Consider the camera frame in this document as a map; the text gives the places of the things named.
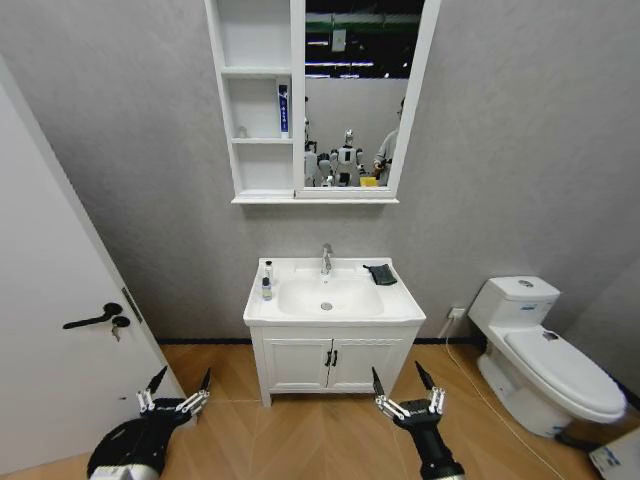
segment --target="white sink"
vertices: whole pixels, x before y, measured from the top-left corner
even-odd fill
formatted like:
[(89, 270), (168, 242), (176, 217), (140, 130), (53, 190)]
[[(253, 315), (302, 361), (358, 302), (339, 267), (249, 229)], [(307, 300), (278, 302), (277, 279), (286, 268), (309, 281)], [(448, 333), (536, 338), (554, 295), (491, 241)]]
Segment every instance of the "white sink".
[[(273, 299), (262, 298), (266, 260), (273, 262)], [(376, 285), (363, 265), (389, 264), (398, 282)], [(304, 321), (309, 326), (340, 322), (364, 325), (401, 323), (420, 325), (425, 315), (407, 290), (390, 258), (332, 258), (332, 270), (320, 275), (318, 258), (261, 258), (244, 311), (251, 325), (287, 325)]]

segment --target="white toilet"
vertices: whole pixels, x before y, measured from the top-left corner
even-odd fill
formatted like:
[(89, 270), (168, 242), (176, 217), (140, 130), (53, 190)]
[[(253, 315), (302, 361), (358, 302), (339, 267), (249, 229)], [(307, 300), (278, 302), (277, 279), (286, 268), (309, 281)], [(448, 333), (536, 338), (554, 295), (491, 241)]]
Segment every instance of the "white toilet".
[(491, 278), (469, 310), (488, 340), (478, 359), (482, 375), (509, 413), (543, 437), (573, 418), (614, 422), (626, 407), (600, 367), (541, 325), (559, 295), (537, 277)]

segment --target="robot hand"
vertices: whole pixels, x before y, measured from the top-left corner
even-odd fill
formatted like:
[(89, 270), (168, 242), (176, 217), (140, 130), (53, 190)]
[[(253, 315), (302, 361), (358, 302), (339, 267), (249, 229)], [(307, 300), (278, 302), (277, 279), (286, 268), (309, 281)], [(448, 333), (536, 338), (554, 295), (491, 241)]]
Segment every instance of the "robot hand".
[[(164, 374), (167, 372), (167, 367), (164, 367), (160, 372), (154, 376), (147, 388), (143, 391), (138, 391), (136, 393), (136, 397), (138, 398), (138, 404), (140, 405), (140, 415), (150, 415), (154, 410), (156, 410), (156, 403), (153, 401), (153, 394), (156, 393), (162, 379), (164, 378)], [(187, 415), (187, 420), (193, 415), (197, 415), (202, 407), (209, 401), (209, 385), (211, 383), (211, 369), (208, 369), (202, 379), (202, 384), (200, 385), (200, 390), (191, 395), (189, 398), (184, 401), (178, 403), (179, 400), (182, 399), (174, 399), (174, 398), (161, 398), (158, 401), (159, 405), (162, 405), (162, 410), (167, 412), (168, 410), (172, 410), (176, 415)], [(177, 403), (177, 405), (173, 406), (172, 409), (167, 407), (167, 404), (172, 405)]]
[(136, 393), (140, 417), (118, 425), (100, 441), (87, 465), (91, 480), (157, 480), (173, 431), (197, 415), (209, 400), (211, 369), (189, 398), (153, 400), (167, 371), (164, 367), (147, 388)]
[(416, 368), (429, 398), (398, 404), (386, 397), (376, 369), (372, 367), (376, 406), (398, 427), (411, 434), (422, 460), (420, 474), (423, 479), (463, 480), (464, 469), (453, 459), (438, 432), (444, 407), (444, 389), (434, 386), (431, 376), (418, 362)]

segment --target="toilet lid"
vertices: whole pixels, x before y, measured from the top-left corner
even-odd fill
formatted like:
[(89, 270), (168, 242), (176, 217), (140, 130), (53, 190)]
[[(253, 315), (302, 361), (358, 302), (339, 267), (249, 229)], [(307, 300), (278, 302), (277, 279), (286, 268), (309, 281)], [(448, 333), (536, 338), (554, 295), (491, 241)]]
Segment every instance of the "toilet lid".
[(615, 382), (580, 350), (544, 329), (511, 332), (505, 341), (553, 389), (583, 407), (602, 413), (624, 410)]

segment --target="door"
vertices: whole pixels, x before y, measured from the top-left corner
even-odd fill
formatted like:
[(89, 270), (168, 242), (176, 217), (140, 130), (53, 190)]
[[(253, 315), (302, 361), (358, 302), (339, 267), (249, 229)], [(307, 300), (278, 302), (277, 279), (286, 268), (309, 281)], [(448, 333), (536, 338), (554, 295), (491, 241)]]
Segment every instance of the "door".
[(265, 339), (264, 354), (271, 392), (324, 390), (331, 339)]
[[(91, 451), (165, 365), (0, 57), (0, 474)], [(114, 302), (130, 320), (63, 330)], [(172, 373), (159, 394), (181, 395)]]
[(376, 368), (385, 392), (391, 392), (392, 381), (402, 368), (400, 339), (335, 339), (327, 388), (333, 391), (373, 392)]

